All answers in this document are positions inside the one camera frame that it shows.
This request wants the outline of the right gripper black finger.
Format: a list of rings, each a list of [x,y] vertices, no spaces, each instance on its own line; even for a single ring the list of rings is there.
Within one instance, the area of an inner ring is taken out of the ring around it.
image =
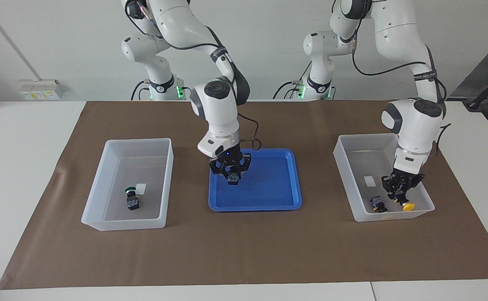
[[[251,153],[242,153],[242,160],[236,164],[236,173],[238,175],[238,180],[242,179],[242,173],[249,170],[252,161]]]
[[[228,160],[226,158],[210,158],[209,159],[209,167],[213,175],[223,175],[226,179],[228,177],[227,172]]]

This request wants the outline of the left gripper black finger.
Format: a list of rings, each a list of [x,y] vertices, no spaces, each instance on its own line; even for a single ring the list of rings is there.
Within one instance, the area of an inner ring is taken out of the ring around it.
[[[389,199],[398,201],[397,192],[399,190],[399,176],[388,175],[381,177],[383,188],[387,191]]]
[[[407,191],[411,190],[414,187],[417,187],[422,180],[424,179],[425,175],[423,173],[418,174],[411,174],[407,175]]]

